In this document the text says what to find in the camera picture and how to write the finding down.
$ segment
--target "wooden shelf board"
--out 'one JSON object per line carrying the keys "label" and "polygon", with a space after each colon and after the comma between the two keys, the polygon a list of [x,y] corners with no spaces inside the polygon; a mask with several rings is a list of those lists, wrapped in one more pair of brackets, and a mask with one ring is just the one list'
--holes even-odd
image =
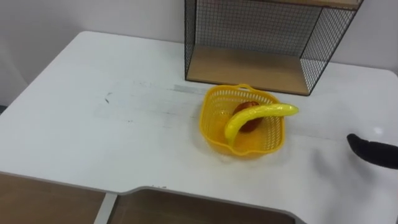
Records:
{"label": "wooden shelf board", "polygon": [[298,57],[196,45],[187,80],[309,95]]}
{"label": "wooden shelf board", "polygon": [[328,6],[348,9],[357,9],[361,0],[265,0],[292,4],[305,4],[311,6]]}

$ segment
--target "desk leg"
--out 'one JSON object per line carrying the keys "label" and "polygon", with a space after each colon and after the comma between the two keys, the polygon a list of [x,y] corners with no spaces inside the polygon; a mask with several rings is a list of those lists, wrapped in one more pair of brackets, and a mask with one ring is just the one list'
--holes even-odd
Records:
{"label": "desk leg", "polygon": [[94,224],[107,224],[112,213],[114,203],[117,199],[117,194],[106,193],[102,201],[101,208],[99,208]]}

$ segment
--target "white desk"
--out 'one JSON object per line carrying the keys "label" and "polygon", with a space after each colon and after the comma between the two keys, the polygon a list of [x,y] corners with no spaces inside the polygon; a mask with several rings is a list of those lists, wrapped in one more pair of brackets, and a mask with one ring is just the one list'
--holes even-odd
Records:
{"label": "white desk", "polygon": [[361,161],[345,140],[398,144],[392,72],[331,63],[311,96],[276,93],[300,108],[284,147],[239,161],[203,141],[211,85],[185,82],[183,69],[183,44],[81,33],[1,115],[0,171],[114,194],[166,187],[308,224],[395,222],[398,172]]}

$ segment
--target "toy banana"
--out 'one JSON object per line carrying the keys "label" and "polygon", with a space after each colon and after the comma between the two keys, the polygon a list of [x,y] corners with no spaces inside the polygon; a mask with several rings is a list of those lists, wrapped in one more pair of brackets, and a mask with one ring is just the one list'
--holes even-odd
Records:
{"label": "toy banana", "polygon": [[299,109],[297,107],[283,103],[252,106],[236,113],[227,122],[224,135],[228,144],[232,146],[238,131],[246,122],[265,116],[290,116],[298,112]]}

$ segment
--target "wire mesh shelf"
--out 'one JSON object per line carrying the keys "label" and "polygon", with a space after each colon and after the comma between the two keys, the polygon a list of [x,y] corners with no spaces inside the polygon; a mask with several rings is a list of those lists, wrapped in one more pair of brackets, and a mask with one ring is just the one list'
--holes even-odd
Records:
{"label": "wire mesh shelf", "polygon": [[361,5],[335,1],[185,0],[185,78],[311,94]]}

